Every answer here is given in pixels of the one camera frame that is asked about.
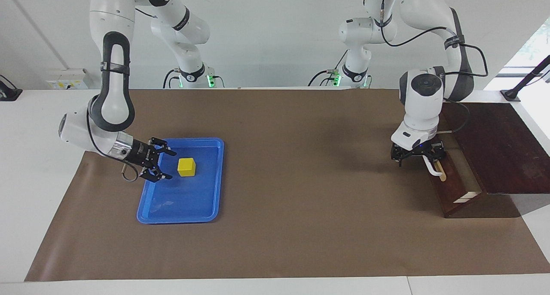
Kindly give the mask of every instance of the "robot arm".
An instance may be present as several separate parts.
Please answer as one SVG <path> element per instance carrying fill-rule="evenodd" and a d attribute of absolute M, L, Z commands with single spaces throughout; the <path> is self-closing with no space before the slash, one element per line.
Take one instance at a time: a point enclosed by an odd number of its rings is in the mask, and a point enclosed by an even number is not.
<path fill-rule="evenodd" d="M 385 1 L 386 12 L 380 21 L 380 6 Z M 367 44 L 383 44 L 381 27 L 387 40 L 393 40 L 397 34 L 397 25 L 393 21 L 395 0 L 365 0 L 366 18 L 348 19 L 340 25 L 340 40 L 348 47 L 348 56 L 339 70 L 342 76 L 340 85 L 363 87 L 367 80 L 371 52 Z"/>
<path fill-rule="evenodd" d="M 397 146 L 411 151 L 434 138 L 444 99 L 461 101 L 472 93 L 474 78 L 466 55 L 458 15 L 444 0 L 401 0 L 401 17 L 410 27 L 441 37 L 448 64 L 409 70 L 400 80 L 405 117 L 391 136 Z"/>
<path fill-rule="evenodd" d="M 179 77 L 185 88 L 212 87 L 214 70 L 201 58 L 198 44 L 210 38 L 210 27 L 192 13 L 180 0 L 157 0 L 157 19 L 151 31 L 170 48 L 177 59 Z"/>
<path fill-rule="evenodd" d="M 91 0 L 91 35 L 103 58 L 101 91 L 89 101 L 87 107 L 63 116 L 59 137 L 86 151 L 131 166 L 139 177 L 156 182 L 171 179 L 171 175 L 159 169 L 160 154 L 164 152 L 175 156 L 176 153 L 163 140 L 151 138 L 145 143 L 124 132 L 135 117 L 129 94 L 129 75 L 136 4 L 157 8 L 159 22 L 153 22 L 160 23 L 163 36 L 185 40 L 189 46 L 208 40 L 210 31 L 206 23 L 194 16 L 180 0 Z M 196 47 L 190 49 L 192 55 L 177 56 L 183 68 L 193 69 L 197 58 L 200 60 L 198 50 L 193 51 Z M 133 165 L 141 167 L 141 172 Z"/>
<path fill-rule="evenodd" d="M 403 21 L 423 31 L 401 44 L 391 44 L 397 32 L 392 21 L 396 0 L 365 1 L 370 17 L 350 19 L 340 26 L 340 39 L 349 49 L 340 70 L 342 85 L 363 86 L 371 60 L 371 53 L 365 48 L 367 44 L 402 46 L 428 32 L 442 39 L 448 59 L 446 66 L 409 70 L 401 77 L 399 98 L 405 105 L 405 117 L 391 136 L 394 160 L 401 162 L 409 156 L 423 156 L 430 172 L 440 175 L 428 162 L 444 156 L 442 145 L 434 147 L 430 143 L 437 132 L 442 103 L 465 99 L 474 89 L 473 76 L 487 76 L 487 67 L 485 75 L 472 74 L 465 50 L 469 45 L 465 44 L 458 15 L 444 0 L 399 0 Z"/>

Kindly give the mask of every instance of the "electrical outlet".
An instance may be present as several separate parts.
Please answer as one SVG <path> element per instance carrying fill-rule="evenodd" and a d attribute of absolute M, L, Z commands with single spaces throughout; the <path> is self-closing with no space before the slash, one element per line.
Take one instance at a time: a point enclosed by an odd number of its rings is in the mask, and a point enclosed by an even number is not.
<path fill-rule="evenodd" d="M 89 76 L 84 69 L 49 70 L 46 80 L 50 89 L 88 89 Z"/>

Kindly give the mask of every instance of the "green indicator light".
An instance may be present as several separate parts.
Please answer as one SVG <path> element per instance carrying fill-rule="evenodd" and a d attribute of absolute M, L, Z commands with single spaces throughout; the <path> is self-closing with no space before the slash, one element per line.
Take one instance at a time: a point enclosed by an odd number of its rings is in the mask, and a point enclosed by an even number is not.
<path fill-rule="evenodd" d="M 367 76 L 367 78 L 365 79 L 365 83 L 363 83 L 363 87 L 364 88 L 370 88 L 372 83 L 373 83 L 373 77 Z"/>
<path fill-rule="evenodd" d="M 210 87 L 215 87 L 216 86 L 216 82 L 214 81 L 214 78 L 210 75 L 208 75 L 208 83 L 209 83 Z"/>
<path fill-rule="evenodd" d="M 342 76 L 336 75 L 336 81 L 334 81 L 334 86 L 340 86 L 341 81 L 342 81 Z"/>

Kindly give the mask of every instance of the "blue tray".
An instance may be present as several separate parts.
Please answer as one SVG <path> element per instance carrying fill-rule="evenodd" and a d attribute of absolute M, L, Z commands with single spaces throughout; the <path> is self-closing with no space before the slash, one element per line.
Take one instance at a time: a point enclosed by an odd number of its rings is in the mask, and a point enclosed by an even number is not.
<path fill-rule="evenodd" d="M 161 154 L 159 166 L 171 180 L 146 181 L 137 209 L 143 224 L 204 223 L 218 215 L 224 143 L 219 138 L 165 139 L 176 156 Z M 180 158 L 195 159 L 194 177 L 180 177 Z"/>

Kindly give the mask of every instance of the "table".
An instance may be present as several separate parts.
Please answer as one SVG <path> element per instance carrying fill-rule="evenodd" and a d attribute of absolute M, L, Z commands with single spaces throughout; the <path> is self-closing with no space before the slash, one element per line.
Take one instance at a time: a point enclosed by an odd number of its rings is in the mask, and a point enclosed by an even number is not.
<path fill-rule="evenodd" d="M 245 279 L 171 281 L 78 281 L 22 283 L 63 195 L 80 163 L 83 150 L 67 146 L 57 135 L 61 117 L 85 104 L 97 91 L 25 91 L 15 103 L 0 104 L 0 293 L 385 293 L 385 294 L 544 294 L 550 275 L 475 277 L 370 277 L 350 279 Z M 497 92 L 474 92 L 467 101 L 504 102 Z M 550 140 L 521 104 L 514 109 L 546 152 Z M 550 258 L 550 207 L 524 216 L 547 258 Z"/>

